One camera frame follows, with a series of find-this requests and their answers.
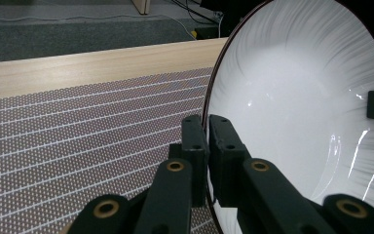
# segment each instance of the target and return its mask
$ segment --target striped fabric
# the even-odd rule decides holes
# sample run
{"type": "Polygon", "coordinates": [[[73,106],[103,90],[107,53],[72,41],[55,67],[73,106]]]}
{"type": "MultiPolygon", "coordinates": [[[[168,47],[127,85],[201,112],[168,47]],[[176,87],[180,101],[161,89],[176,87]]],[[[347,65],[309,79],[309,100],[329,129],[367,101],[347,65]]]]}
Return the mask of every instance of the striped fabric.
{"type": "MultiPolygon", "coordinates": [[[[0,99],[0,233],[57,233],[93,198],[152,182],[211,68],[0,99]]],[[[208,208],[192,233],[216,233],[208,208]]]]}

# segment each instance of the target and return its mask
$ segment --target screw hole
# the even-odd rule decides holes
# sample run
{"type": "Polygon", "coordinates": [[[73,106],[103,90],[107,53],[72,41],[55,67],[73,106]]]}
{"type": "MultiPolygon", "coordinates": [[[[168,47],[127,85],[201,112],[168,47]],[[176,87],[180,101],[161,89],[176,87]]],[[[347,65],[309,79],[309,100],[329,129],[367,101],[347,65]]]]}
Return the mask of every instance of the screw hole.
{"type": "Polygon", "coordinates": [[[367,217],[366,209],[361,205],[349,199],[339,200],[336,202],[336,207],[346,215],[356,218],[367,217]]]}
{"type": "Polygon", "coordinates": [[[179,172],[184,169],[184,165],[180,162],[171,162],[167,164],[167,169],[172,172],[179,172]]]}
{"type": "Polygon", "coordinates": [[[112,204],[105,204],[99,208],[99,211],[102,213],[108,213],[111,212],[113,208],[114,206],[112,204]]]}
{"type": "Polygon", "coordinates": [[[260,162],[260,161],[256,161],[256,162],[251,163],[251,167],[254,170],[259,171],[259,172],[266,172],[266,171],[269,170],[269,165],[267,165],[263,162],[260,162]]]}
{"type": "Polygon", "coordinates": [[[96,207],[93,209],[93,215],[98,218],[106,218],[114,215],[118,210],[118,202],[114,200],[106,200],[96,205],[96,207]]]}

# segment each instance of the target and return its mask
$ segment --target white bowl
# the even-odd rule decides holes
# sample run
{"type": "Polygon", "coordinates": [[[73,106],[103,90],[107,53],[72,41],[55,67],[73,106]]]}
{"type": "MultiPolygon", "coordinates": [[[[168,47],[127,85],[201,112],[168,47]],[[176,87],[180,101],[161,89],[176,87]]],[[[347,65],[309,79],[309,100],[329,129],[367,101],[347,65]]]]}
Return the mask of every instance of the white bowl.
{"type": "MultiPolygon", "coordinates": [[[[374,40],[332,0],[276,0],[238,26],[212,74],[205,115],[230,119],[264,158],[321,204],[345,193],[374,207],[374,40]]],[[[215,207],[225,233],[234,209],[215,207]]]]}

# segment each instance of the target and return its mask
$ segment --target black cable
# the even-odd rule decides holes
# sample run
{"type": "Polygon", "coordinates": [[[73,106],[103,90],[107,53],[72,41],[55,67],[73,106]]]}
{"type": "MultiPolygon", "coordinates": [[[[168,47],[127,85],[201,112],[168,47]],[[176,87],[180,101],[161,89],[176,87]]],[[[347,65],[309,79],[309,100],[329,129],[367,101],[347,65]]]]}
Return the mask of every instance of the black cable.
{"type": "Polygon", "coordinates": [[[202,22],[202,21],[198,21],[198,20],[194,19],[193,16],[191,16],[191,13],[190,13],[192,10],[188,6],[188,0],[186,0],[186,8],[187,8],[187,13],[190,16],[191,20],[194,20],[195,22],[200,23],[200,24],[214,24],[213,22],[202,22]]]}
{"type": "Polygon", "coordinates": [[[200,2],[196,2],[196,1],[194,1],[194,0],[190,0],[190,1],[196,3],[197,5],[200,5],[200,4],[201,4],[200,2]]]}
{"type": "Polygon", "coordinates": [[[218,23],[217,21],[215,21],[215,20],[213,20],[213,19],[210,19],[210,18],[207,18],[207,17],[203,16],[202,14],[200,14],[200,13],[194,11],[194,10],[188,9],[184,4],[182,4],[181,2],[179,2],[179,1],[177,1],[177,0],[171,0],[171,2],[173,2],[173,3],[176,4],[176,5],[178,5],[180,8],[182,8],[182,9],[184,9],[184,10],[187,10],[187,11],[193,13],[194,15],[197,15],[197,16],[199,16],[199,17],[201,17],[201,18],[203,18],[203,19],[206,19],[206,20],[208,20],[208,21],[210,21],[210,22],[218,23]]]}

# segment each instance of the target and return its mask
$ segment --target cable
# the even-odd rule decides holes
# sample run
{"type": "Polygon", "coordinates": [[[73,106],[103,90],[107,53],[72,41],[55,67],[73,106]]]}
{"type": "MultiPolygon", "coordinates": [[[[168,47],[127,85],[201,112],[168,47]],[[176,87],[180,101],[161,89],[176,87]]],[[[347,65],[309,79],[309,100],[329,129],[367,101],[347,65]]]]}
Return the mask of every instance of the cable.
{"type": "Polygon", "coordinates": [[[173,3],[176,4],[176,5],[178,5],[180,8],[182,8],[182,9],[184,9],[184,10],[187,10],[187,11],[193,13],[194,15],[197,15],[197,16],[199,16],[199,17],[201,17],[201,18],[203,18],[203,19],[206,19],[206,20],[208,20],[208,21],[210,21],[210,22],[212,22],[212,23],[218,24],[217,21],[215,21],[215,20],[213,20],[213,19],[210,19],[210,18],[208,18],[208,17],[206,17],[206,16],[203,16],[202,14],[200,14],[200,13],[198,13],[198,12],[192,10],[192,9],[187,8],[184,4],[182,4],[181,2],[179,2],[179,1],[177,1],[177,0],[171,0],[171,2],[173,2],[173,3]]]}
{"type": "Polygon", "coordinates": [[[200,5],[200,4],[201,4],[200,2],[196,2],[196,1],[194,1],[194,0],[190,0],[190,1],[196,3],[197,5],[200,5]]]}
{"type": "Polygon", "coordinates": [[[218,23],[218,38],[221,38],[221,21],[223,21],[224,15],[221,16],[220,22],[218,23]]]}
{"type": "Polygon", "coordinates": [[[103,18],[95,18],[95,17],[86,17],[86,16],[75,16],[75,17],[68,17],[68,18],[59,18],[59,19],[44,19],[44,18],[36,18],[36,17],[23,17],[23,18],[14,18],[14,19],[5,19],[0,18],[0,21],[4,22],[14,22],[14,21],[24,21],[24,20],[42,20],[42,21],[59,21],[59,20],[74,20],[74,19],[89,19],[89,20],[108,20],[108,19],[114,19],[114,18],[167,18],[176,21],[179,23],[186,33],[196,40],[196,38],[187,30],[186,26],[182,22],[180,22],[177,19],[164,16],[164,15],[155,15],[155,16],[130,16],[130,15],[117,15],[117,16],[111,16],[111,17],[103,17],[103,18]]]}
{"type": "Polygon", "coordinates": [[[186,10],[187,10],[187,13],[190,16],[191,20],[194,20],[195,22],[200,23],[200,24],[213,24],[213,22],[201,22],[201,21],[198,21],[198,20],[194,19],[193,16],[191,16],[191,13],[190,13],[192,10],[188,6],[188,0],[186,0],[186,10]]]}

